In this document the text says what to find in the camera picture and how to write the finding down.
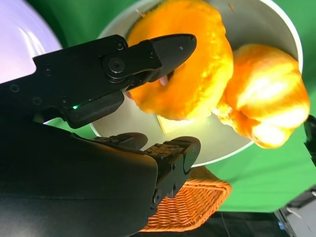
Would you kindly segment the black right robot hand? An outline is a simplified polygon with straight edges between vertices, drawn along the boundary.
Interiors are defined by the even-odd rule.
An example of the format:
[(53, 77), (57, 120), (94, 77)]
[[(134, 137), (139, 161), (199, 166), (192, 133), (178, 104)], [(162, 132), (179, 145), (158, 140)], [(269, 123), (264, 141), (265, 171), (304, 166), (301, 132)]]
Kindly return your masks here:
[(191, 34), (129, 46), (113, 35), (43, 54), (36, 71), (0, 86), (0, 234), (128, 237), (189, 178), (201, 144), (189, 136), (145, 149), (131, 132), (82, 138), (80, 128), (115, 112), (124, 93), (174, 71), (197, 45)]

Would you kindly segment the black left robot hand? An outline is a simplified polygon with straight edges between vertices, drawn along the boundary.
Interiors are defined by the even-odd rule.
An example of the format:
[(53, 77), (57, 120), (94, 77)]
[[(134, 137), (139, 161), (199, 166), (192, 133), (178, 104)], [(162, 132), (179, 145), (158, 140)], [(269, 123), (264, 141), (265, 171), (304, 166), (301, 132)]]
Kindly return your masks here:
[(306, 134), (305, 146), (311, 155), (311, 159), (316, 164), (316, 118), (309, 115), (304, 122), (304, 130)]

